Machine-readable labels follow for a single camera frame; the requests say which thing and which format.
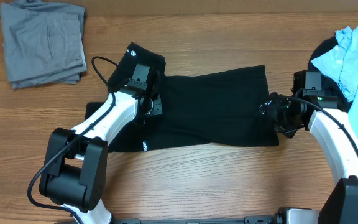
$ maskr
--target wooden table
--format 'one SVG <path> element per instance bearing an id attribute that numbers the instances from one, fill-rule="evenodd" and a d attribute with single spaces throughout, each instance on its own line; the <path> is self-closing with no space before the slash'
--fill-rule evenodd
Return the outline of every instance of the wooden table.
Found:
<path id="1" fill-rule="evenodd" d="M 37 208 L 26 197 L 56 127 L 84 119 L 85 105 L 106 87 L 90 65 L 95 55 L 118 62 L 130 42 L 163 55 L 167 75 L 202 75 L 266 65 L 270 91 L 289 94 L 293 73 L 335 30 L 358 25 L 358 13 L 89 17 L 88 73 L 77 85 L 12 90 L 0 21 L 0 223 L 53 223 L 65 212 Z M 114 67 L 98 62 L 106 78 Z M 280 138 L 278 147 L 207 144 L 146 153 L 112 153 L 103 200 L 116 218 L 240 218 L 280 206 L 320 209 L 334 187 L 311 134 Z M 33 195 L 40 202 L 49 199 Z"/>

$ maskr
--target black fabric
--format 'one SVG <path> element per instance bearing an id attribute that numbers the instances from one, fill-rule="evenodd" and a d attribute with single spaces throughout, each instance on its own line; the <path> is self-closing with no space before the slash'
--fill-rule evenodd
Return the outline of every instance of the black fabric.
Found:
<path id="1" fill-rule="evenodd" d="M 333 49 L 335 46 L 338 45 L 338 42 L 335 37 L 331 37 L 327 40 L 325 40 L 323 43 L 320 44 L 320 46 L 317 47 L 316 50 L 311 54 L 309 64 L 308 64 L 308 70 L 314 70 L 319 71 L 312 63 L 311 61 L 315 58 L 318 58 L 325 54 L 326 52 L 329 52 L 331 49 Z M 340 99 L 342 104 L 344 105 L 344 111 L 348 112 L 352 106 L 353 102 L 348 102 L 346 97 L 343 95 L 342 91 L 339 89 L 337 83 L 326 77 L 325 75 L 321 76 L 321 87 L 323 90 L 325 90 L 326 94 L 329 96 L 336 96 Z"/>
<path id="2" fill-rule="evenodd" d="M 198 77 L 165 76 L 165 59 L 136 44 L 109 79 L 118 89 L 131 77 L 137 63 L 150 65 L 161 74 L 161 116 L 146 119 L 144 126 L 127 124 L 109 145 L 109 152 L 143 151 L 216 142 L 232 146 L 276 146 L 274 126 L 259 112 L 269 95 L 265 67 L 241 68 Z M 89 103 L 86 115 L 101 103 Z"/>

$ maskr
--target folded gray pants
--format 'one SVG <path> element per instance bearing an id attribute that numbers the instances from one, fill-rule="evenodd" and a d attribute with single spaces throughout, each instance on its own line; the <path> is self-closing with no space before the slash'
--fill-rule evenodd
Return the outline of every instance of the folded gray pants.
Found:
<path id="1" fill-rule="evenodd" d="M 4 56 L 13 88 L 75 84 L 86 71 L 82 46 L 84 8 L 21 0 L 1 4 Z"/>

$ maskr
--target black t-shirt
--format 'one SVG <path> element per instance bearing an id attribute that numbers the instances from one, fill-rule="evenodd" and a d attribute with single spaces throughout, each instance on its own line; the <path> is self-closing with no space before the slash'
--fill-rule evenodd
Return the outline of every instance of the black t-shirt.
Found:
<path id="1" fill-rule="evenodd" d="M 158 90 L 163 113 L 147 118 L 143 126 L 127 124 L 109 145 L 109 152 L 210 142 L 232 146 L 278 145 L 273 123 L 259 112 L 259 106 L 269 95 L 263 65 L 197 77 L 165 76 L 163 56 L 131 43 L 109 85 L 118 90 L 125 78 L 132 77 L 138 63 L 160 72 Z M 100 105 L 89 103 L 86 116 Z"/>

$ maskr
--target wood grain surface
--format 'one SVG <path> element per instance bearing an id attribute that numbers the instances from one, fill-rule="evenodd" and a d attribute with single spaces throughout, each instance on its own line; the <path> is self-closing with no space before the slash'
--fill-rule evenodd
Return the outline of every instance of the wood grain surface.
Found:
<path id="1" fill-rule="evenodd" d="M 158 16 L 272 12 L 358 12 L 358 0 L 59 0 L 87 16 Z"/>
<path id="2" fill-rule="evenodd" d="M 0 223 L 53 223 L 65 212 L 37 208 L 26 197 L 56 127 L 84 119 L 106 87 L 90 65 L 118 62 L 130 42 L 163 55 L 167 75 L 202 75 L 264 64 L 270 91 L 289 94 L 293 73 L 335 30 L 358 25 L 358 13 L 89 17 L 88 73 L 77 85 L 12 90 L 6 78 L 0 21 Z M 106 78 L 114 67 L 97 62 Z M 278 207 L 320 209 L 334 187 L 318 143 L 306 131 L 278 147 L 219 144 L 109 154 L 103 196 L 116 218 L 240 218 Z M 37 188 L 33 194 L 40 202 Z"/>

